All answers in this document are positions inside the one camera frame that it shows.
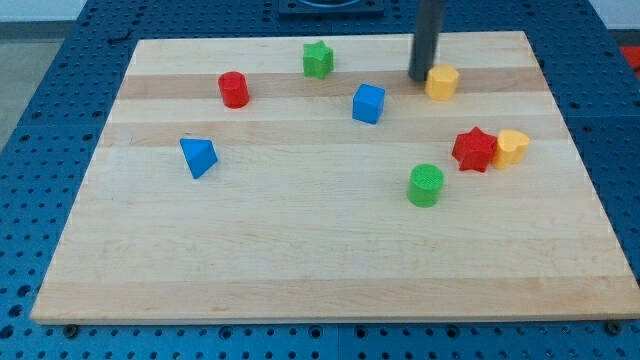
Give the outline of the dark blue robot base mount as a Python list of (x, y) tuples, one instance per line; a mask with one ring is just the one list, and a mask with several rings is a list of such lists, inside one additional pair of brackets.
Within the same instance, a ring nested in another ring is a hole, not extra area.
[(384, 15), (385, 0), (278, 0), (279, 19), (376, 18)]

